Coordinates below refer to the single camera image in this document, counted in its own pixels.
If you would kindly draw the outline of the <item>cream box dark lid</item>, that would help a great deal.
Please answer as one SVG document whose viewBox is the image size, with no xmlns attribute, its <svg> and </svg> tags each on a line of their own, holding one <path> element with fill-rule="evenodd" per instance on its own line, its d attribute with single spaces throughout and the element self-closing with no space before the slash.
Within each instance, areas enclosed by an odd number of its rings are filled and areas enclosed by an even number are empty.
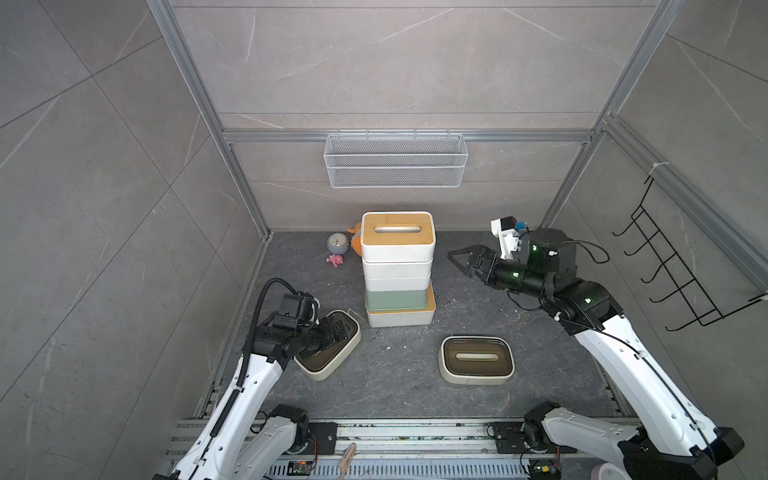
<svg viewBox="0 0 768 480">
<path fill-rule="evenodd" d="M 326 380 L 333 372 L 335 372 L 358 346 L 361 339 L 360 324 L 348 312 L 343 310 L 333 310 L 326 316 L 347 316 L 353 320 L 354 335 L 344 345 L 336 345 L 335 347 L 318 352 L 312 356 L 296 355 L 294 357 L 294 362 L 299 366 L 300 370 L 314 381 Z"/>
<path fill-rule="evenodd" d="M 440 345 L 438 365 L 441 377 L 456 385 L 502 385 L 516 370 L 508 342 L 482 335 L 446 337 Z"/>
</svg>

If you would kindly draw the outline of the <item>large bamboo lid tissue box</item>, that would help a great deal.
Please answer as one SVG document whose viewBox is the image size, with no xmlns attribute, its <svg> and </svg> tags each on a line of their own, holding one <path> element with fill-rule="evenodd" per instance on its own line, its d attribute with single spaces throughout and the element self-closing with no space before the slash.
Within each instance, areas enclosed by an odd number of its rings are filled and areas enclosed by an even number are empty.
<svg viewBox="0 0 768 480">
<path fill-rule="evenodd" d="M 436 311 L 433 285 L 425 290 L 427 307 L 422 310 L 408 311 L 382 311 L 372 312 L 367 310 L 369 325 L 373 328 L 410 327 L 429 325 Z"/>
</svg>

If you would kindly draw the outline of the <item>mint green tissue box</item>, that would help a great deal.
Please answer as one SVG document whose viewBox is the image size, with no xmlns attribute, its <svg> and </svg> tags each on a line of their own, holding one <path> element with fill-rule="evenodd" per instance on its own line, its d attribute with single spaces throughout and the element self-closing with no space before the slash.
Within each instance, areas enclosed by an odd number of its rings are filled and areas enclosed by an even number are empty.
<svg viewBox="0 0 768 480">
<path fill-rule="evenodd" d="M 365 292 L 365 308 L 368 312 L 420 311 L 426 310 L 428 306 L 427 290 Z"/>
</svg>

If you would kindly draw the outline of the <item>white tissue box bamboo lid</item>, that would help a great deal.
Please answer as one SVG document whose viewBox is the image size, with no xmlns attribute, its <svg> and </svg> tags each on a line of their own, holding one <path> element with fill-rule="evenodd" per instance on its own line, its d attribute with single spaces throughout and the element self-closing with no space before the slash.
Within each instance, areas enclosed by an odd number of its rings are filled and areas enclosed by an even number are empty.
<svg viewBox="0 0 768 480">
<path fill-rule="evenodd" d="M 367 262 L 362 261 L 367 279 L 408 279 L 429 277 L 432 260 L 419 262 Z"/>
</svg>

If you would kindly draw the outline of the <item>bamboo lid box edge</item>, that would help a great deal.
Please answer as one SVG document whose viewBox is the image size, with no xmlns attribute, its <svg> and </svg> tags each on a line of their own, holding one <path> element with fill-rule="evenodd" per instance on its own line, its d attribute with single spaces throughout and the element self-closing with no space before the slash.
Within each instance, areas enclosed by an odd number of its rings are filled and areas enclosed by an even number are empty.
<svg viewBox="0 0 768 480">
<path fill-rule="evenodd" d="M 367 212 L 360 244 L 368 263 L 419 263 L 433 259 L 436 234 L 426 211 Z"/>
</svg>

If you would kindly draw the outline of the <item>white tissue box grey lid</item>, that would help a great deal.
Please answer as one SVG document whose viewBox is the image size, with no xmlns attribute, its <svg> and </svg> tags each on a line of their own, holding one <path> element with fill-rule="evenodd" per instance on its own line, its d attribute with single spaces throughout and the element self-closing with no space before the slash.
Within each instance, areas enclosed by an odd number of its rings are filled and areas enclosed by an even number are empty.
<svg viewBox="0 0 768 480">
<path fill-rule="evenodd" d="M 431 282 L 429 276 L 409 278 L 365 278 L 366 290 L 370 292 L 423 291 Z"/>
</svg>

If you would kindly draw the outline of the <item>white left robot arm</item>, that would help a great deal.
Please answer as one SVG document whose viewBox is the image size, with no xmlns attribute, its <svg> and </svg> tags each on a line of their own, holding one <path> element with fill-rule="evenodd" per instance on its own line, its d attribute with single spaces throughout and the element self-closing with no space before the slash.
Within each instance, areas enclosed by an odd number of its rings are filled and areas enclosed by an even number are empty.
<svg viewBox="0 0 768 480">
<path fill-rule="evenodd" d="M 248 441 L 262 404 L 295 363 L 324 380 L 354 351 L 359 322 L 343 310 L 319 314 L 319 301 L 282 278 L 262 287 L 241 357 L 223 398 L 171 479 L 264 479 L 286 453 L 319 451 L 306 410 L 279 405 Z"/>
</svg>

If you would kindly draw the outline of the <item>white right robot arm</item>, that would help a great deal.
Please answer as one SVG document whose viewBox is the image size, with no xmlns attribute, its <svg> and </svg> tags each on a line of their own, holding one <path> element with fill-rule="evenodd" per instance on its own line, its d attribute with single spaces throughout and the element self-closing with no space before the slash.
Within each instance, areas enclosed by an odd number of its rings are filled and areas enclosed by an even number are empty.
<svg viewBox="0 0 768 480">
<path fill-rule="evenodd" d="M 577 250 L 589 249 L 563 231 L 541 228 L 497 233 L 502 250 L 484 245 L 452 250 L 465 276 L 509 294 L 535 298 L 598 362 L 629 403 L 635 428 L 576 414 L 546 401 L 524 417 L 527 451 L 569 447 L 602 459 L 632 479 L 714 479 L 745 442 L 716 425 L 668 376 L 635 334 L 622 307 L 601 284 L 577 275 Z"/>
</svg>

